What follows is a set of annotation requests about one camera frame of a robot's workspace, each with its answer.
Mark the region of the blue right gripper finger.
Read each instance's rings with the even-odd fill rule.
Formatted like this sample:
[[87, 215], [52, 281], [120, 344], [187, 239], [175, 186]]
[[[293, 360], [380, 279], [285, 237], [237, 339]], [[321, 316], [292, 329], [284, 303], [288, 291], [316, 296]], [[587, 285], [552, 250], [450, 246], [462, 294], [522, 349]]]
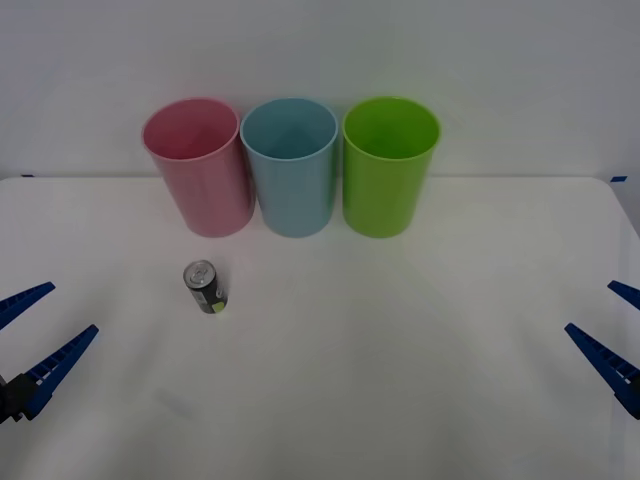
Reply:
[[640, 306], [640, 290], [619, 281], [611, 281], [607, 288], [632, 306]]
[[618, 402], [638, 419], [639, 369], [573, 323], [567, 324], [564, 330], [610, 387]]

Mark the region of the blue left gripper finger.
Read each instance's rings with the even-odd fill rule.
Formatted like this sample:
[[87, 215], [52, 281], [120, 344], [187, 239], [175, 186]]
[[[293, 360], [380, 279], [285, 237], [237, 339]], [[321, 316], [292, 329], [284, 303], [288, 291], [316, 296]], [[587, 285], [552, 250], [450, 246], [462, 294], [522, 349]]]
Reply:
[[69, 374], [98, 334], [90, 325], [53, 354], [14, 379], [14, 420], [33, 420], [51, 400], [54, 391]]
[[0, 301], [0, 329], [18, 318], [37, 301], [55, 289], [52, 282], [46, 282]]

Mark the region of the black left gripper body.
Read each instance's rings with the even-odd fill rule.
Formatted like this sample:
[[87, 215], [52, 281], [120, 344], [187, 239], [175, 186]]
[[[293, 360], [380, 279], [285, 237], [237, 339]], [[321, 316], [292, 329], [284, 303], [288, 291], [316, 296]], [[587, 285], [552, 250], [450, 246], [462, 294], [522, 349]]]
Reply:
[[13, 419], [15, 422], [21, 420], [19, 394], [16, 388], [16, 379], [6, 382], [4, 378], [1, 378], [0, 411], [2, 423], [8, 419]]

